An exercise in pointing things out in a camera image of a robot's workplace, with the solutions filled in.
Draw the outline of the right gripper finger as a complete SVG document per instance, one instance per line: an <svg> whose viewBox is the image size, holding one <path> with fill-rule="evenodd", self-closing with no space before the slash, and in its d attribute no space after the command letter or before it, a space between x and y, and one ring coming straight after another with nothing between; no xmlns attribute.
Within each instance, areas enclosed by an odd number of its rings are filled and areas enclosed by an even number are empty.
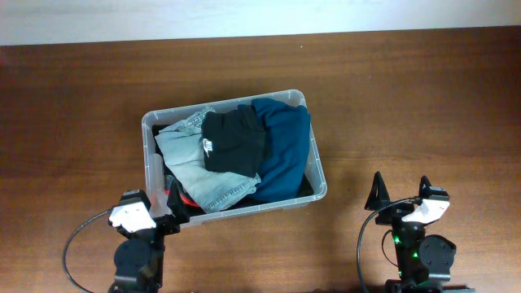
<svg viewBox="0 0 521 293"><path fill-rule="evenodd" d="M421 199L429 199L431 194L431 183L427 176L422 176L419 183L418 197Z"/></svg>
<svg viewBox="0 0 521 293"><path fill-rule="evenodd" d="M386 207L391 203L387 187L382 178L381 172L377 171L374 174L373 183L370 189L369 196L366 200L366 211L377 211L380 208Z"/></svg>

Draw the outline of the black shorts with red trim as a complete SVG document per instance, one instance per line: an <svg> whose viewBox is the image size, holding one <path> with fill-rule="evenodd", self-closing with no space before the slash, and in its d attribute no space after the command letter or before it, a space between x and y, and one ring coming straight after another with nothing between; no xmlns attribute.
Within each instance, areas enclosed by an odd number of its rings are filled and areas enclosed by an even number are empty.
<svg viewBox="0 0 521 293"><path fill-rule="evenodd" d="M182 199L182 202L185 205L188 205L193 208L199 208L199 205L191 198L186 189L180 183L180 181L173 174L164 175L164 192L165 194L169 194L172 189L172 185L177 188L177 191Z"/></svg>

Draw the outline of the light blue jeans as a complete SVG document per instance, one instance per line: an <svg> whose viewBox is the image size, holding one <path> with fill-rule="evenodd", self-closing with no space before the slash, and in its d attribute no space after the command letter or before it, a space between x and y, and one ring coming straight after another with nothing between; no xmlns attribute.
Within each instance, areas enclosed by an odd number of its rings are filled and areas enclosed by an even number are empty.
<svg viewBox="0 0 521 293"><path fill-rule="evenodd" d="M202 125L206 107L184 120L161 129L155 136L166 167L182 184L189 196L206 213L220 212L256 191L259 175L247 177L237 173L208 171L204 164Z"/></svg>

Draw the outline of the small black shirt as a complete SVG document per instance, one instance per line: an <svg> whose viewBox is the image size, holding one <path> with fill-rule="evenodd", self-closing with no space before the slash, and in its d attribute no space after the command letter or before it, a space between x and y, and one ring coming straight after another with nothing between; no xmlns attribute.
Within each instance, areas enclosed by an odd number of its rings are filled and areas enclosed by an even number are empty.
<svg viewBox="0 0 521 293"><path fill-rule="evenodd" d="M204 165L208 171L255 177L269 156L266 131L253 108L240 105L226 112L208 112L202 125Z"/></svg>

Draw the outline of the blue cloth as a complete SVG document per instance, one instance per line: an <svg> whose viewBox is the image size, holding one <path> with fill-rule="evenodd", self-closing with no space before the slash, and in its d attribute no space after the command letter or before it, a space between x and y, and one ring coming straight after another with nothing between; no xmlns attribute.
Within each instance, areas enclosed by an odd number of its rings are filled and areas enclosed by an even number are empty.
<svg viewBox="0 0 521 293"><path fill-rule="evenodd" d="M265 132L258 183L249 184L239 201L272 203L294 199L304 177L310 150L310 114L304 106L291 106L272 98L256 98L239 110L251 110Z"/></svg>

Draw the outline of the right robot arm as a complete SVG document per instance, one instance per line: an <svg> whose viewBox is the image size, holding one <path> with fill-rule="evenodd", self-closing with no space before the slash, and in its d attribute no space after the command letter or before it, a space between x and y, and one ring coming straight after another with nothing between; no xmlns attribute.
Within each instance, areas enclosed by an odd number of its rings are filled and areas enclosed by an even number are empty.
<svg viewBox="0 0 521 293"><path fill-rule="evenodd" d="M389 225L399 279L387 280L386 292L442 292L450 280L457 247L438 234L427 235L426 227L438 221L449 208L449 194L421 177L418 196L392 202L379 172L374 174L365 210L371 214L362 224L357 240L361 249L362 235L371 220Z"/></svg>

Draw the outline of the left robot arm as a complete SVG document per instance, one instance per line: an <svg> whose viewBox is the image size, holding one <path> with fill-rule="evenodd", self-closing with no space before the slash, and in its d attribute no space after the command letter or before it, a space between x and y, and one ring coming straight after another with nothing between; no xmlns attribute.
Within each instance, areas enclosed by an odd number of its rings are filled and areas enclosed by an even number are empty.
<svg viewBox="0 0 521 293"><path fill-rule="evenodd" d="M164 238L180 232L190 221L182 201L182 185L173 181L166 207L170 212L150 215L151 202L144 190L124 193L112 209L108 224L126 237L114 253L116 272L110 292L157 292L163 286Z"/></svg>

